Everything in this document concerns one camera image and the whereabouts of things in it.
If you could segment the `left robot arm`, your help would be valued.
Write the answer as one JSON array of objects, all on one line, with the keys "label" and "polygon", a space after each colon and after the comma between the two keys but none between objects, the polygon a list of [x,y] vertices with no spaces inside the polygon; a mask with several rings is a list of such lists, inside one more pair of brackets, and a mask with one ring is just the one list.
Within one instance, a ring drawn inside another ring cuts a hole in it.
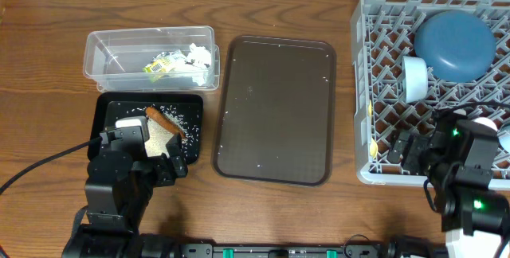
[{"label": "left robot arm", "polygon": [[139,225],[156,187],[172,186],[188,174],[183,136],[172,130],[166,152],[148,156],[147,119],[131,117],[102,131],[88,145],[98,144],[88,163],[84,191],[87,205],[73,222],[64,257],[168,257],[181,255],[170,237],[142,234]]}]

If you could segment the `small bowl of rice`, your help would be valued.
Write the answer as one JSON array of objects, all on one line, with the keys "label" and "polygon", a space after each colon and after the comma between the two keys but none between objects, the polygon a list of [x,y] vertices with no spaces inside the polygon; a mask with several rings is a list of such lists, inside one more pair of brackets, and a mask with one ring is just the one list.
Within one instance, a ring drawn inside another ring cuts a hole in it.
[{"label": "small bowl of rice", "polygon": [[407,104],[423,100],[428,91],[428,72],[425,61],[419,57],[402,58],[403,89]]}]

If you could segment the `blue plate bowl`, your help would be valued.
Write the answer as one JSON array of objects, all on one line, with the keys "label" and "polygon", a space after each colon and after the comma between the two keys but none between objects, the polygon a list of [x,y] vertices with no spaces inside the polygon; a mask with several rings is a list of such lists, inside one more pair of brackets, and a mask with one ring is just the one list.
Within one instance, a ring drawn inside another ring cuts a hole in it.
[{"label": "blue plate bowl", "polygon": [[421,24],[414,51],[441,80],[467,83],[482,77],[496,55],[496,38],[478,17],[450,10]]}]

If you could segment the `yellow green snack wrapper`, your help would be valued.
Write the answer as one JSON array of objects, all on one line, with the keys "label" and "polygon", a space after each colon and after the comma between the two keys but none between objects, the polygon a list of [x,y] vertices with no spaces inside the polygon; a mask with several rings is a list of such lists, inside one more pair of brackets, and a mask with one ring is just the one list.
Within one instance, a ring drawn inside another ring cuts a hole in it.
[{"label": "yellow green snack wrapper", "polygon": [[143,67],[146,73],[152,73],[151,82],[155,82],[169,72],[175,71],[178,67],[186,64],[187,58],[180,51],[164,51],[155,56],[150,63]]}]

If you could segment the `orange carrot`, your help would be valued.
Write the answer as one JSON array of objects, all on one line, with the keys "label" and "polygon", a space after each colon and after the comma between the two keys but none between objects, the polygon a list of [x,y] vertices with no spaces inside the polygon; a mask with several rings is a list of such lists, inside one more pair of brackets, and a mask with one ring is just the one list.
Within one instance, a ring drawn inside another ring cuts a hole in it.
[{"label": "orange carrot", "polygon": [[184,132],[172,121],[170,121],[163,113],[154,107],[147,107],[145,110],[147,116],[154,120],[160,127],[169,131],[173,135],[180,135],[182,139],[186,138]]}]

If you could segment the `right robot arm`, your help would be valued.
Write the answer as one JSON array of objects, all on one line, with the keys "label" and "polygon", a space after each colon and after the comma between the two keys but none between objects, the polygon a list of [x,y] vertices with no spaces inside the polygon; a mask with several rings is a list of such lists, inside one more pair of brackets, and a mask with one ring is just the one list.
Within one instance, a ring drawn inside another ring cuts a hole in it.
[{"label": "right robot arm", "polygon": [[499,149],[498,129],[485,117],[470,119],[463,104],[434,112],[431,135],[401,130],[387,159],[425,176],[431,210],[441,216],[445,245],[424,238],[394,236],[382,257],[507,257],[509,201],[489,188]]}]

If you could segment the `white cup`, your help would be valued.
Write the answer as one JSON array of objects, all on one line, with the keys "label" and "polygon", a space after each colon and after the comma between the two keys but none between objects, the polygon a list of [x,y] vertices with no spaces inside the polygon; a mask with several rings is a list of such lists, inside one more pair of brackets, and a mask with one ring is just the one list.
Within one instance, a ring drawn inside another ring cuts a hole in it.
[{"label": "white cup", "polygon": [[[467,112],[464,109],[457,109],[457,110],[454,111],[454,113],[456,113],[458,115],[467,116]],[[492,120],[490,120],[489,118],[486,118],[486,117],[476,117],[475,119],[472,119],[472,121],[475,122],[475,123],[479,123],[481,125],[485,125],[486,127],[490,127],[494,131],[498,131],[497,125]]]}]

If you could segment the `yellow plastic spoon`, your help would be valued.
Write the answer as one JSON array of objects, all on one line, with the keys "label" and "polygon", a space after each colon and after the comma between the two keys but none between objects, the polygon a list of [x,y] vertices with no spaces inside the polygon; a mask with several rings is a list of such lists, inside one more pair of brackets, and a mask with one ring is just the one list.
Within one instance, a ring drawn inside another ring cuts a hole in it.
[{"label": "yellow plastic spoon", "polygon": [[[373,103],[372,103],[371,100],[369,101],[369,104],[368,104],[368,107],[367,107],[367,114],[369,116],[369,119],[372,120],[373,119]],[[379,146],[378,146],[378,144],[377,144],[377,142],[376,142],[376,140],[374,138],[371,138],[371,143],[370,143],[370,146],[369,146],[369,152],[370,152],[370,156],[373,159],[377,158],[377,155],[378,155],[378,152],[379,152]]]}]

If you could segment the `dark brown serving tray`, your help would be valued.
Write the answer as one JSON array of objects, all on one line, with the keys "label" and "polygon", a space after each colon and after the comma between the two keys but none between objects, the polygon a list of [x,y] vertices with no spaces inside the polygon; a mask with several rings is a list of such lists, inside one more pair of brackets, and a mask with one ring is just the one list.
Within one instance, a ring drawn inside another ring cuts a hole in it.
[{"label": "dark brown serving tray", "polygon": [[320,186],[331,174],[336,55],[324,41],[229,46],[212,164],[226,178]]}]

